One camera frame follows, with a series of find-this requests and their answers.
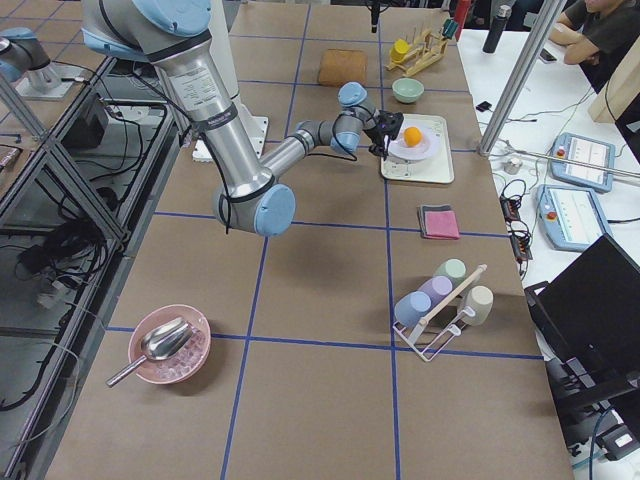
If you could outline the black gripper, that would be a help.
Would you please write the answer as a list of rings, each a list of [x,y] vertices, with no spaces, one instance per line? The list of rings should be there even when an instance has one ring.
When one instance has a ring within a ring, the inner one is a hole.
[[[371,32],[376,33],[378,31],[378,0],[370,0],[369,3]],[[390,142],[397,139],[403,121],[402,112],[378,110],[373,127],[367,130],[367,136],[371,140],[369,152],[373,155],[381,155],[383,160],[387,160]]]

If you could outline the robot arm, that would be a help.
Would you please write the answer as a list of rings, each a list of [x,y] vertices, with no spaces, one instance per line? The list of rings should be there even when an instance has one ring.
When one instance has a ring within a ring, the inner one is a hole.
[[[209,30],[212,34],[211,56],[229,87],[236,73],[228,30],[233,25],[240,1],[212,1]],[[45,73],[51,65],[49,55],[37,36],[26,27],[1,32],[1,75],[9,82],[20,80],[28,71]]]
[[[333,121],[304,121],[280,145],[259,157],[211,54],[209,1],[85,1],[85,45],[106,56],[147,62],[168,80],[164,95],[204,142],[222,187],[213,208],[222,224],[264,237],[285,232],[296,199],[282,174],[318,146],[356,158],[361,136],[385,156],[404,120],[380,110],[357,82],[341,87],[342,110]]]

